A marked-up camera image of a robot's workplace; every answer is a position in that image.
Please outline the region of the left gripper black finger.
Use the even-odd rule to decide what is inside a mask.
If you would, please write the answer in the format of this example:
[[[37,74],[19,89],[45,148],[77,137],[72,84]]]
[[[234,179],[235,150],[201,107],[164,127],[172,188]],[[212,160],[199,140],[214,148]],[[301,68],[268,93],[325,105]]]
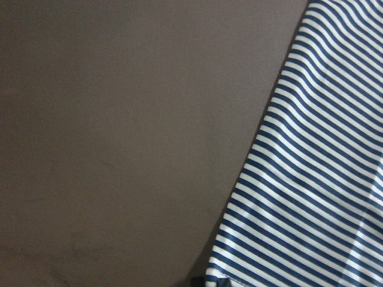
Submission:
[[[230,287],[230,279],[217,270],[208,270],[205,274],[201,271],[190,272],[189,286]]]

